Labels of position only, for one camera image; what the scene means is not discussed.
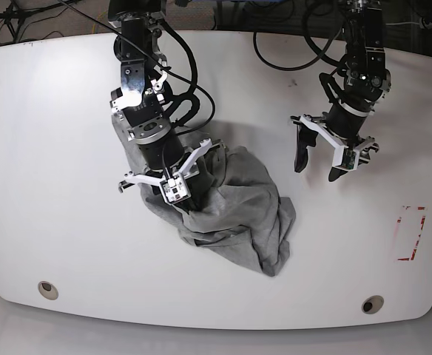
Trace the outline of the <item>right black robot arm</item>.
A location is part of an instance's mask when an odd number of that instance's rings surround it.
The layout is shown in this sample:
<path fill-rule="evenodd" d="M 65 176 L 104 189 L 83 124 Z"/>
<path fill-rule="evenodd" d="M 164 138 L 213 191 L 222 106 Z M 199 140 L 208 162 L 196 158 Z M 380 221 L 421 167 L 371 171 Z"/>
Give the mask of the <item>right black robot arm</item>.
<path fill-rule="evenodd" d="M 203 157 L 213 148 L 204 138 L 196 147 L 184 144 L 178 127 L 200 109 L 195 94 L 198 69 L 187 43 L 166 23 L 164 1 L 111 1 L 108 20 L 120 32 L 114 43 L 121 62 L 121 85 L 111 94 L 112 117 L 129 148 L 144 164 L 124 175 L 120 191 L 143 184 L 150 186 L 170 206 L 185 212 L 201 208 L 205 187 Z M 169 66 L 158 39 L 167 31 L 182 46 L 190 66 L 189 88 L 173 93 L 167 82 Z"/>

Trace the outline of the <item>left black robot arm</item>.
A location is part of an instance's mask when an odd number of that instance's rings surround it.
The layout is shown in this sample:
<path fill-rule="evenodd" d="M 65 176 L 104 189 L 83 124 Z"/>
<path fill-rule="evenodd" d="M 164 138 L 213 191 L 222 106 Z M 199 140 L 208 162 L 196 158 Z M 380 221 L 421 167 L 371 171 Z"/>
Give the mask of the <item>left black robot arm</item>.
<path fill-rule="evenodd" d="M 385 64 L 382 8 L 379 1 L 338 1 L 343 17 L 345 53 L 333 72 L 320 73 L 319 80 L 331 108 L 319 116 L 294 116 L 297 148 L 294 170 L 308 164 L 308 151 L 323 138 L 334 149 L 328 179 L 334 182 L 371 160 L 379 151 L 375 138 L 360 136 L 360 130 L 375 104 L 391 89 L 391 74 Z"/>

